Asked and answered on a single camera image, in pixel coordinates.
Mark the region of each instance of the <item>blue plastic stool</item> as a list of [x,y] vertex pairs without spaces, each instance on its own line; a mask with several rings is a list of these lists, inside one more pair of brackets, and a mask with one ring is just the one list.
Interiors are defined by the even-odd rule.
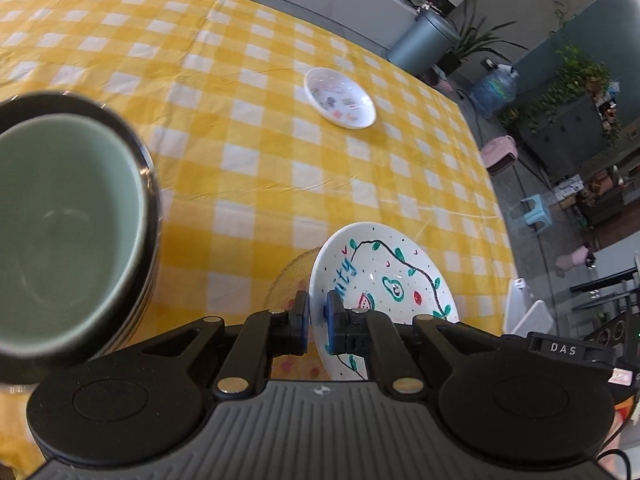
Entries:
[[542,197],[539,194],[527,196],[520,201],[533,202],[532,205],[529,204],[529,206],[531,207],[531,211],[524,213],[523,218],[525,223],[530,227],[535,226],[536,222],[541,222],[543,224],[540,229],[536,230],[536,234],[541,233],[552,224],[551,215],[549,214],[549,208],[542,201]]

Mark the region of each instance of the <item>potted plant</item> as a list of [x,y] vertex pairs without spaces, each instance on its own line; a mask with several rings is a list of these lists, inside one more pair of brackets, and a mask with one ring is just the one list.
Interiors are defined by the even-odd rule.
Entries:
[[507,43],[524,50],[528,50],[526,46],[513,43],[513,41],[503,40],[500,36],[496,36],[496,31],[501,28],[509,27],[516,22],[506,22],[500,25],[482,32],[481,29],[484,26],[487,17],[483,16],[480,20],[476,21],[476,0],[473,0],[472,9],[470,15],[468,15],[468,0],[462,2],[463,20],[462,25],[456,30],[460,35],[460,42],[450,52],[447,52],[440,61],[437,63],[438,67],[446,74],[449,75],[455,72],[461,65],[463,60],[467,60],[469,56],[477,52],[487,52],[488,54],[494,54],[494,56],[511,63],[508,57],[504,56],[494,48],[498,43]]

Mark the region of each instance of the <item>black plant pot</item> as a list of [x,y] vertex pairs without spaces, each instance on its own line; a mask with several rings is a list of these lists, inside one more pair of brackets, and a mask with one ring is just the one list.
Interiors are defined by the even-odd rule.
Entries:
[[460,68],[462,62],[455,56],[455,54],[447,52],[440,58],[440,61],[437,62],[436,65],[445,73],[445,75],[450,75]]

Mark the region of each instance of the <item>painted plate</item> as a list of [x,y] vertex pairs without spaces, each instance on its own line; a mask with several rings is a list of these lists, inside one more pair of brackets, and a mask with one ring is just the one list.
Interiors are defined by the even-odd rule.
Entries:
[[394,323],[411,324],[417,314],[457,322],[458,311],[442,274],[407,236],[374,222],[350,224],[322,246],[309,283],[311,328],[322,364],[334,381],[367,378],[364,359],[334,356],[326,349],[326,294],[335,289],[345,308],[372,308]]

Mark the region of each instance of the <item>yellow checkered tablecloth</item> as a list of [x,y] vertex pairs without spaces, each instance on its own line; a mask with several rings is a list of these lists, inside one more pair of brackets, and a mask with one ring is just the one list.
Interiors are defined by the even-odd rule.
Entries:
[[[313,66],[361,84],[376,123],[325,121],[302,88]],[[468,126],[359,46],[246,0],[0,0],[0,98],[39,89],[106,103],[158,166],[161,267],[135,340],[206,313],[243,322],[288,262],[365,220],[424,247],[460,317],[500,332],[515,268]],[[0,461],[21,473],[42,460],[25,400],[0,396]]]

